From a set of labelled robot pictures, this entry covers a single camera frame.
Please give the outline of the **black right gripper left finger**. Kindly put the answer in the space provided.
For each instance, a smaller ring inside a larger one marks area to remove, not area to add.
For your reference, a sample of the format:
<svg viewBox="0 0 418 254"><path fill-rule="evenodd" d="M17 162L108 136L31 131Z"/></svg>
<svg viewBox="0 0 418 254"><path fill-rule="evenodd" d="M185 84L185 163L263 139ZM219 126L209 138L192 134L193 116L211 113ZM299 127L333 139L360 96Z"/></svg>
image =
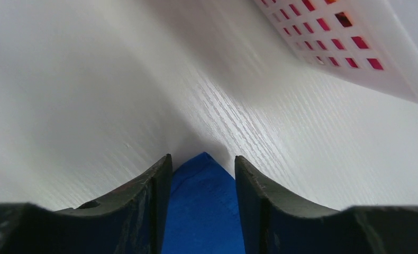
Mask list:
<svg viewBox="0 0 418 254"><path fill-rule="evenodd" d="M0 203L0 253L161 253L172 157L78 208Z"/></svg>

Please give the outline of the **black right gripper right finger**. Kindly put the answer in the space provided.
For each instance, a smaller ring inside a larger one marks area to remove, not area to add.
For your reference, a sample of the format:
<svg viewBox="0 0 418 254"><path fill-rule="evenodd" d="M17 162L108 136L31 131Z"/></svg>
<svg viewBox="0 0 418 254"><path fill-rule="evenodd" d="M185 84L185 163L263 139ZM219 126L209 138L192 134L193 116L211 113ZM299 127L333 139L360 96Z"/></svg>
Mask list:
<svg viewBox="0 0 418 254"><path fill-rule="evenodd" d="M235 158L246 253L418 253L418 206L352 206L309 201Z"/></svg>

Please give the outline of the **blue t shirt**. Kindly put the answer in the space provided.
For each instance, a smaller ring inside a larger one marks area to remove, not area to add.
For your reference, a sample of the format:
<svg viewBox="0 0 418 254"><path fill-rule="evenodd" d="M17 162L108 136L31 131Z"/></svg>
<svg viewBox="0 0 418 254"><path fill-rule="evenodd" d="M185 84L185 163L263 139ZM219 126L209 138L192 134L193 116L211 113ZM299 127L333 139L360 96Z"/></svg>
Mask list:
<svg viewBox="0 0 418 254"><path fill-rule="evenodd" d="M208 153L173 174L162 253L244 253L234 178Z"/></svg>

